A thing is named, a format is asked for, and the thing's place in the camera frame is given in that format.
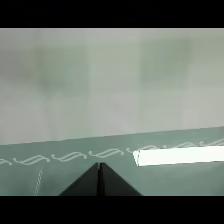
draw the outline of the green surface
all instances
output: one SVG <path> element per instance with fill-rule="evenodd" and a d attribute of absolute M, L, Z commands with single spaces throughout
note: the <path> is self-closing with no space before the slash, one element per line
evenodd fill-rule
<path fill-rule="evenodd" d="M 0 194 L 34 195 L 41 172 L 36 194 L 58 195 L 92 164 L 102 161 L 143 195 L 224 195 L 222 162 L 137 167 L 130 153 L 149 145 L 223 145 L 223 133 L 220 127 L 2 145 Z"/>

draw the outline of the white wavy pattern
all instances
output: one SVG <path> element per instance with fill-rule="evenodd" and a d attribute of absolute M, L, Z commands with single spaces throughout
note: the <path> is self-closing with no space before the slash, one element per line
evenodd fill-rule
<path fill-rule="evenodd" d="M 54 154 L 51 155 L 53 159 L 59 160 L 60 162 L 68 162 L 70 160 L 76 159 L 77 157 L 82 156 L 84 159 L 87 159 L 87 155 L 82 154 L 81 152 L 72 152 L 63 157 L 57 158 Z"/>
<path fill-rule="evenodd" d="M 210 142 L 210 143 L 205 143 L 203 141 L 200 141 L 199 142 L 199 146 L 222 146 L 224 145 L 224 139 L 219 139 L 219 140 L 216 140 L 214 142 Z M 178 144 L 176 146 L 173 146 L 173 147 L 167 147 L 167 145 L 163 145 L 162 148 L 187 148 L 187 147 L 196 147 L 197 145 L 192 143 L 192 142 L 184 142 L 184 143 L 181 143 L 181 144 Z M 134 151 L 140 151 L 140 150 L 150 150 L 150 149 L 160 149 L 161 147 L 157 147 L 155 145 L 146 145 L 144 147 L 141 147 L 141 148 L 138 148 L 138 149 L 134 149 L 134 150 L 131 150 L 130 148 L 126 148 L 126 152 L 128 153 L 133 153 Z M 103 152 L 100 152 L 100 153 L 97 153 L 97 154 L 94 154 L 92 151 L 89 151 L 89 155 L 90 156 L 93 156 L 93 157 L 97 157 L 97 158 L 107 158 L 109 156 L 112 156 L 112 155 L 115 155 L 115 154 L 120 154 L 121 156 L 124 155 L 124 152 L 121 151 L 120 149 L 107 149 Z M 51 155 L 51 158 L 54 159 L 54 160 L 58 160 L 60 162 L 68 162 L 70 160 L 73 160 L 73 159 L 76 159 L 78 157 L 82 157 L 83 159 L 87 159 L 87 155 L 81 153 L 81 152 L 72 152 L 72 153 L 69 153 L 65 156 L 62 156 L 62 157 L 56 157 L 54 154 Z M 50 162 L 51 160 L 45 156 L 42 156 L 42 155 L 36 155 L 36 156 L 33 156 L 33 157 L 30 157 L 28 159 L 25 159 L 25 160 L 22 160 L 22 161 L 18 161 L 16 158 L 13 158 L 13 161 L 15 163 L 19 163 L 19 164 L 22 164 L 22 165 L 33 165 L 35 163 L 38 163 L 40 161 L 45 161 L 45 162 Z M 0 165 L 1 164 L 8 164 L 10 166 L 13 165 L 12 162 L 8 161 L 8 160 L 5 160 L 5 159 L 0 159 Z"/>
<path fill-rule="evenodd" d="M 98 157 L 98 158 L 106 158 L 106 157 L 108 157 L 108 156 L 112 156 L 112 155 L 117 154 L 117 153 L 120 153 L 121 156 L 124 155 L 124 152 L 122 152 L 122 151 L 119 150 L 119 149 L 108 149 L 108 150 L 106 150 L 106 151 L 97 153 L 97 154 L 95 154 L 95 155 L 92 153 L 92 151 L 89 151 L 89 154 L 90 154 L 91 156 L 95 156 L 95 157 Z"/>
<path fill-rule="evenodd" d="M 23 160 L 23 161 L 17 161 L 16 158 L 13 158 L 13 161 L 16 163 L 20 163 L 23 165 L 32 165 L 34 163 L 38 163 L 41 160 L 46 160 L 46 162 L 50 162 L 50 160 L 47 157 L 41 156 L 41 155 L 37 155 L 37 156 L 33 156 L 30 157 L 29 159 Z"/>

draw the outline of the thin white line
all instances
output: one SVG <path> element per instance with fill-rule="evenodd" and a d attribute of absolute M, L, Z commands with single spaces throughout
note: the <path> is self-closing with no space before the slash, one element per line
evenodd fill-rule
<path fill-rule="evenodd" d="M 40 188 L 40 181 L 41 181 L 41 177 L 42 177 L 42 170 L 39 172 L 38 178 L 37 178 L 37 184 L 36 184 L 36 189 L 35 189 L 35 193 L 34 196 L 37 196 L 39 188 Z"/>

